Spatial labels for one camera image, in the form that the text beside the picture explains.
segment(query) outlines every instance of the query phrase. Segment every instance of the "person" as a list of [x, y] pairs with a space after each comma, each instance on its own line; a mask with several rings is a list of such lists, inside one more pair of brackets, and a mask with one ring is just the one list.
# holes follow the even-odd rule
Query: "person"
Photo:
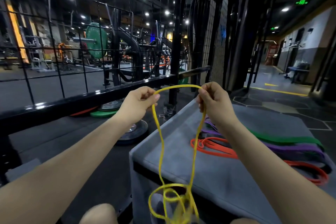
[[[159, 95], [149, 87], [131, 91], [119, 111], [75, 145], [0, 189], [0, 220], [4, 224], [55, 224], [115, 142], [139, 121]], [[228, 93], [215, 82], [199, 90], [204, 106], [221, 134], [229, 140], [282, 223], [331, 224], [336, 200], [289, 167], [237, 119]], [[117, 224], [114, 208], [91, 208], [80, 224]], [[236, 219], [231, 224], [255, 224]]]

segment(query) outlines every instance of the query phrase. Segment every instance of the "green exit sign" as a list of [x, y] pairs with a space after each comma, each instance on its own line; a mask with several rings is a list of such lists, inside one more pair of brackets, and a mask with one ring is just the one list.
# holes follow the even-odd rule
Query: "green exit sign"
[[307, 0], [299, 0], [299, 1], [296, 1], [295, 4], [296, 5], [306, 5], [306, 4], [308, 4], [308, 1]]

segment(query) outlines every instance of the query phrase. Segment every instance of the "left hand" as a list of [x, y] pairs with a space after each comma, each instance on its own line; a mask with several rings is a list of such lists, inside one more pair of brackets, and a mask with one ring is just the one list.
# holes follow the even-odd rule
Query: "left hand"
[[153, 95], [154, 92], [155, 90], [147, 86], [130, 91], [115, 116], [127, 125], [137, 123], [144, 117], [147, 109], [153, 104], [157, 106], [160, 95]]

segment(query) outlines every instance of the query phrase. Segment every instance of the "orange resistance band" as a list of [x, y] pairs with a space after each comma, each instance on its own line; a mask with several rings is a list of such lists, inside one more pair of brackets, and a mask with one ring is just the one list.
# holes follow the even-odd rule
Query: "orange resistance band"
[[[238, 159], [238, 155], [233, 149], [217, 144], [213, 142], [212, 140], [229, 143], [226, 139], [223, 139], [223, 138], [207, 137], [205, 139], [198, 140], [197, 150], [205, 154], [209, 154], [209, 155], [213, 155], [217, 157]], [[194, 142], [195, 142], [195, 139], [192, 139], [190, 141], [190, 146], [192, 148], [194, 148]], [[204, 147], [208, 147], [209, 149], [221, 151], [223, 153], [215, 152], [215, 151], [208, 151], [208, 150], [205, 150]], [[321, 179], [313, 179], [313, 178], [307, 178], [307, 177], [305, 178], [311, 181], [315, 185], [321, 186], [321, 185], [326, 184], [329, 181], [329, 176], [326, 174], [326, 172], [324, 172], [321, 168], [314, 166], [313, 164], [302, 162], [302, 161], [289, 161], [289, 160], [284, 160], [284, 162], [286, 162], [291, 167], [307, 167], [309, 169], [314, 170], [315, 171], [314, 173], [317, 173], [317, 175], [320, 176]]]

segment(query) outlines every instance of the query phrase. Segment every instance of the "yellow resistance band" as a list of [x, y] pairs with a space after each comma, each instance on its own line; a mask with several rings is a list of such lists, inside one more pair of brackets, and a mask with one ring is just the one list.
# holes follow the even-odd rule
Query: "yellow resistance band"
[[[170, 89], [175, 89], [175, 88], [183, 88], [183, 87], [194, 87], [194, 88], [201, 89], [201, 87], [197, 86], [197, 85], [174, 85], [174, 86], [162, 88], [162, 89], [156, 91], [154, 94], [158, 94], [158, 93], [160, 93], [161, 91], [164, 91], [164, 90], [170, 90]], [[199, 219], [199, 215], [198, 215], [198, 211], [197, 211], [197, 208], [196, 208], [196, 205], [195, 205], [195, 201], [194, 201], [194, 198], [191, 194], [191, 186], [193, 185], [193, 180], [194, 180], [194, 175], [195, 175], [195, 159], [196, 159], [196, 152], [197, 152], [197, 145], [198, 145], [198, 136], [201, 132], [201, 129], [202, 129], [202, 126], [203, 126], [203, 123], [204, 123], [204, 120], [205, 120], [205, 115], [206, 115], [205, 106], [204, 106], [202, 120], [201, 120], [201, 122], [198, 126], [196, 137], [195, 137], [194, 157], [192, 159], [191, 178], [190, 178], [190, 183], [189, 184], [178, 184], [178, 183], [165, 184], [164, 183], [164, 181], [162, 179], [162, 175], [161, 175], [161, 167], [162, 167], [162, 159], [163, 159], [165, 146], [164, 146], [164, 142], [163, 142], [163, 137], [162, 137], [158, 117], [157, 117], [156, 112], [155, 112], [155, 105], [152, 105], [152, 110], [153, 110], [153, 118], [155, 120], [157, 130], [159, 131], [160, 138], [161, 138], [161, 144], [162, 144], [160, 161], [159, 161], [159, 176], [160, 176], [160, 180], [162, 182], [162, 186], [158, 187], [156, 190], [154, 190], [150, 194], [150, 196], [148, 198], [149, 210], [153, 214], [154, 217], [165, 220], [167, 224], [187, 224], [187, 223], [191, 223], [192, 222], [191, 218], [192, 218], [193, 213], [195, 213], [197, 220]], [[185, 195], [180, 196], [173, 189], [173, 187], [186, 188]], [[165, 216], [157, 214], [153, 210], [152, 204], [151, 204], [152, 196], [155, 193], [157, 193], [159, 190], [163, 190], [163, 207], [164, 207]], [[169, 197], [167, 195], [167, 193], [174, 194], [175, 197]], [[168, 216], [167, 216], [166, 202], [168, 202], [168, 203], [177, 202], [178, 203], [172, 219], [168, 218]]]

